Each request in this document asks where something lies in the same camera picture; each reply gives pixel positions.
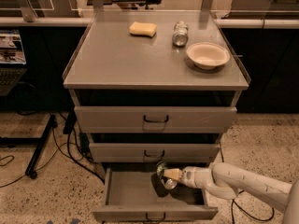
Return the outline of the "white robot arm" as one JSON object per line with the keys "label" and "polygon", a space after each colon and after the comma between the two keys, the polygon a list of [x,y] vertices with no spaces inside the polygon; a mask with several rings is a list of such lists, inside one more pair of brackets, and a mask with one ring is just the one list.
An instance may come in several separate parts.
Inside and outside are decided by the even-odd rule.
{"label": "white robot arm", "polygon": [[189,188],[204,189],[225,200],[236,198],[238,191],[244,190],[282,212],[283,224],[299,224],[299,181],[293,184],[282,182],[225,162],[209,168],[162,168],[157,173]]}

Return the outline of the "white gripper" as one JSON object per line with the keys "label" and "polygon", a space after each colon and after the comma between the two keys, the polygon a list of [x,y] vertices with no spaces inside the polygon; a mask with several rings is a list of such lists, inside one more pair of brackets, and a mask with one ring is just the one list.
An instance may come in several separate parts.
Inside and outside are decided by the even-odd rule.
{"label": "white gripper", "polygon": [[179,168],[165,169],[164,176],[194,189],[207,189],[214,184],[211,171],[208,168],[188,166],[182,170]]}

